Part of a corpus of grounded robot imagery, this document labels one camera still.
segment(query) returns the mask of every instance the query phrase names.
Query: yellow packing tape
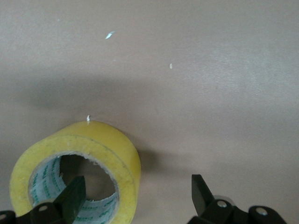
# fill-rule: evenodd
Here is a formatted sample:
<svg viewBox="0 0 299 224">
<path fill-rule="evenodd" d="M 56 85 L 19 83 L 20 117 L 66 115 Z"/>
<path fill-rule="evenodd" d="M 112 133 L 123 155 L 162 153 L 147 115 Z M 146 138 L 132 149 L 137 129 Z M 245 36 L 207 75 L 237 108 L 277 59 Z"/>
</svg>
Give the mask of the yellow packing tape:
<svg viewBox="0 0 299 224">
<path fill-rule="evenodd" d="M 27 149 L 11 175 L 10 197 L 18 216 L 65 187 L 59 174 L 62 155 L 77 154 L 99 164 L 115 185 L 102 201 L 86 201 L 77 223 L 129 224 L 137 204 L 140 159 L 130 140 L 119 130 L 97 121 L 70 125 Z"/>
</svg>

